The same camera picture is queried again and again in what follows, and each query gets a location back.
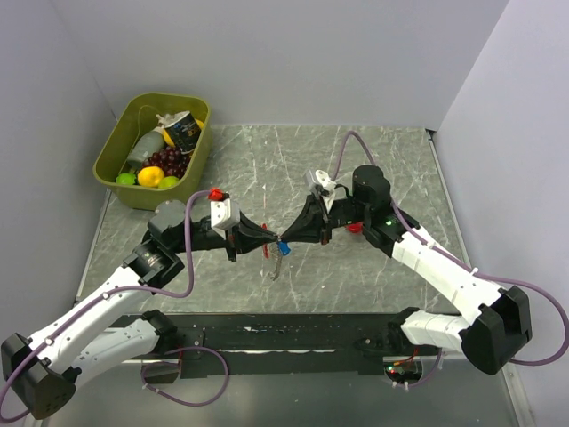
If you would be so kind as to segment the key with blue tag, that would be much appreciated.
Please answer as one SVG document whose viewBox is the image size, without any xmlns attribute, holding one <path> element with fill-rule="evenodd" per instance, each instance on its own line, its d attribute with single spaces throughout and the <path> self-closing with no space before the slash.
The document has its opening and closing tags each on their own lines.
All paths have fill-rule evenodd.
<svg viewBox="0 0 569 427">
<path fill-rule="evenodd" d="M 287 242 L 278 241 L 276 244 L 277 244 L 278 250 L 282 256 L 287 256 L 291 252 L 291 248 L 289 247 Z"/>
</svg>

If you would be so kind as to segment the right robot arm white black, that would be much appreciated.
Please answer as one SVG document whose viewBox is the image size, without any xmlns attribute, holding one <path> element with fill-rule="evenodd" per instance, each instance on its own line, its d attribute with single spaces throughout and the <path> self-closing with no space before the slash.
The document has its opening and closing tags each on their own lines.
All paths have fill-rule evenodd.
<svg viewBox="0 0 569 427">
<path fill-rule="evenodd" d="M 343 198 L 336 196 L 340 184 L 322 170 L 306 172 L 305 181 L 310 194 L 282 235 L 284 242 L 325 245 L 333 230 L 359 223 L 371 246 L 425 279 L 456 309 L 454 315 L 402 311 L 388 334 L 394 352 L 405 355 L 422 345 L 454 350 L 478 370 L 495 375 L 529 343 L 532 325 L 526 293 L 480 278 L 457 263 L 397 207 L 378 166 L 359 166 L 352 174 L 352 189 Z"/>
</svg>

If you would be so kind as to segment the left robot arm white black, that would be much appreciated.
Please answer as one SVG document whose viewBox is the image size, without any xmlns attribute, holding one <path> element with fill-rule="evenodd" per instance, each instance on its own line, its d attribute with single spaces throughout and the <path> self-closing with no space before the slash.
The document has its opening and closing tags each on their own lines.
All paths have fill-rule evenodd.
<svg viewBox="0 0 569 427">
<path fill-rule="evenodd" d="M 223 249 L 235 261 L 278 240 L 276 233 L 249 220 L 227 195 L 212 201 L 209 215 L 193 222 L 191 209 L 203 196 L 199 191 L 187 203 L 163 202 L 142 242 L 99 288 L 32 335 L 7 338 L 1 345 L 1 393 L 13 391 L 25 413 L 41 420 L 66 405 L 89 379 L 124 360 L 147 353 L 170 355 L 176 336 L 160 313 L 145 315 L 119 333 L 102 333 L 154 295 L 189 297 L 195 284 L 194 251 Z"/>
</svg>

